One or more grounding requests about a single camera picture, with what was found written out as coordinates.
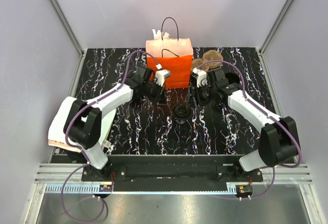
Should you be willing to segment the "orange paper bag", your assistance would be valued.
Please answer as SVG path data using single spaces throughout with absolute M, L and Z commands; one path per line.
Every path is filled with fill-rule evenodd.
M 147 65 L 153 70 L 162 67 L 171 72 L 165 81 L 167 89 L 181 89 L 189 86 L 193 47 L 189 38 L 181 38 L 179 30 L 176 37 L 168 39 L 149 39 L 146 41 L 146 52 L 156 58 L 156 62 L 147 57 Z

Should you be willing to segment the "black coffee cup lid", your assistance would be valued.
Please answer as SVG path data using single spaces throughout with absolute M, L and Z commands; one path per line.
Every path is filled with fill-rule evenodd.
M 186 119 L 191 114 L 191 109 L 186 107 L 185 104 L 176 104 L 173 109 L 173 114 L 176 118 Z

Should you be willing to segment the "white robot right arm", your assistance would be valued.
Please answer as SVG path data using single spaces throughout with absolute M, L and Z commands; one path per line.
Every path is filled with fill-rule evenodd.
M 189 109 L 210 102 L 224 103 L 239 113 L 260 134 L 258 149 L 242 156 L 234 165 L 233 176 L 244 181 L 251 171 L 282 165 L 300 154 L 296 122 L 291 117 L 280 117 L 252 99 L 243 89 L 240 78 L 221 69 L 209 72 L 194 68 L 196 81 L 190 86 Z

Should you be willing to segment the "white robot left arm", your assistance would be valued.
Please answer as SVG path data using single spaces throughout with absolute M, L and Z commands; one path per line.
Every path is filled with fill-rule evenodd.
M 111 111 L 134 98 L 146 97 L 158 103 L 165 90 L 165 81 L 171 76 L 167 69 L 156 66 L 157 71 L 146 66 L 124 77 L 121 83 L 106 93 L 88 101 L 73 101 L 63 127 L 65 142 L 81 149 L 87 164 L 93 166 L 93 175 L 100 181 L 110 177 L 108 158 L 99 139 L 101 122 Z

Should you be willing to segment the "brown cardboard cup carrier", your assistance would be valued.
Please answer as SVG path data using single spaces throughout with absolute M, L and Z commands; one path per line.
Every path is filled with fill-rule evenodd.
M 202 58 L 196 58 L 192 60 L 191 71 L 194 68 L 200 66 L 203 63 L 210 62 L 212 60 L 223 60 L 223 56 L 216 50 L 209 50 L 203 54 Z M 201 67 L 201 70 L 208 72 L 210 70 L 216 69 L 222 65 L 221 62 L 209 63 Z

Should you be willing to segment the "white napkin stack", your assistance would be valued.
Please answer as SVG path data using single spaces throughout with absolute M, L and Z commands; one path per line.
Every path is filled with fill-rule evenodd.
M 65 149 L 68 151 L 80 153 L 81 146 L 79 146 L 79 148 L 76 148 L 68 145 L 65 141 L 65 133 L 63 132 L 64 125 L 67 120 L 69 111 L 71 110 L 73 102 L 76 100 L 80 101 L 80 99 L 68 96 L 62 102 L 48 131 L 48 145 L 59 147 L 61 149 Z M 116 115 L 116 109 L 102 116 L 101 134 L 98 141 L 102 149 L 105 147 L 105 140 L 109 135 L 115 115 Z

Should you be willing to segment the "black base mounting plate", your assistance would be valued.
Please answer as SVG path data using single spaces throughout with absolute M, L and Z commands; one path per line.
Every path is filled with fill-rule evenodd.
M 239 155 L 111 155 L 101 170 L 85 167 L 81 179 L 102 183 L 112 179 L 114 184 L 204 184 L 207 187 L 219 182 L 262 182 L 258 169 L 242 175 L 235 173 L 234 165 L 239 158 Z

